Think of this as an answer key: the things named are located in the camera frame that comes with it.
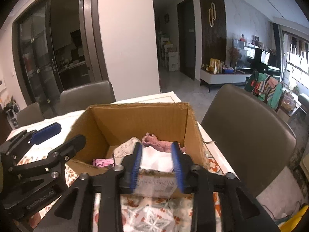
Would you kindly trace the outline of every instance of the sliding glass door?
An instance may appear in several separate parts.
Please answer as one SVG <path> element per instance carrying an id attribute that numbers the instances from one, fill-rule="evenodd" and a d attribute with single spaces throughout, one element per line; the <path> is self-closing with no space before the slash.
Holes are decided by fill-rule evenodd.
<path id="1" fill-rule="evenodd" d="M 57 115 L 60 93 L 63 90 L 55 65 L 49 30 L 49 5 L 46 2 L 19 24 L 21 63 L 35 101 L 46 118 Z"/>

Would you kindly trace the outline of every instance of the dark door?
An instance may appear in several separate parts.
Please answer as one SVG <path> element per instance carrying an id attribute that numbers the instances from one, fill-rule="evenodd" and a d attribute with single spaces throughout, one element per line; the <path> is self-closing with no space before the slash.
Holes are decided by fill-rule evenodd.
<path id="1" fill-rule="evenodd" d="M 195 19 L 193 0 L 177 5 L 180 71 L 195 78 Z"/>
<path id="2" fill-rule="evenodd" d="M 227 23 L 224 0 L 200 0 L 202 19 L 202 64 L 217 58 L 225 64 Z"/>
<path id="3" fill-rule="evenodd" d="M 40 104 L 44 117 L 56 115 L 62 84 L 55 65 L 49 29 L 49 5 L 37 7 L 19 24 L 21 61 L 33 101 Z"/>

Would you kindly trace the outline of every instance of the dark wood slat panel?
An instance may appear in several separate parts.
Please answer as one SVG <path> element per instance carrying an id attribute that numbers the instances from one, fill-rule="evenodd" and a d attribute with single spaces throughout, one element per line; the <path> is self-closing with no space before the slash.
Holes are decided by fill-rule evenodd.
<path id="1" fill-rule="evenodd" d="M 216 6 L 214 26 L 209 24 L 208 10 L 211 3 Z M 200 0 L 202 18 L 202 64 L 209 64 L 210 58 L 217 58 L 225 64 L 227 48 L 227 22 L 224 0 Z"/>

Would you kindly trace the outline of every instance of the chair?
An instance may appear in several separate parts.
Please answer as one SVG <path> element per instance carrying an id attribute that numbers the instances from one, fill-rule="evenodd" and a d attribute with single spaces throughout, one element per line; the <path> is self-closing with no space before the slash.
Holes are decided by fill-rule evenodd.
<path id="1" fill-rule="evenodd" d="M 85 110 L 93 104 L 110 104 L 115 102 L 112 84 L 100 81 L 65 90 L 60 95 L 61 113 L 66 114 Z"/>
<path id="2" fill-rule="evenodd" d="M 231 84 L 218 91 L 201 126 L 254 197 L 288 164 L 296 145 L 274 110 Z"/>
<path id="3" fill-rule="evenodd" d="M 17 113 L 18 126 L 34 124 L 44 120 L 39 103 L 35 102 Z"/>

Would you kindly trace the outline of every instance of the pink patterned package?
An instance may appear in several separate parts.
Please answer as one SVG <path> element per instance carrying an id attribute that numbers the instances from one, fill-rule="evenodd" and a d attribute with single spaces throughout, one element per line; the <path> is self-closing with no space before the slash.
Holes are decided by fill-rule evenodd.
<path id="1" fill-rule="evenodd" d="M 97 167 L 113 167 L 114 159 L 94 159 L 92 160 L 92 165 Z"/>

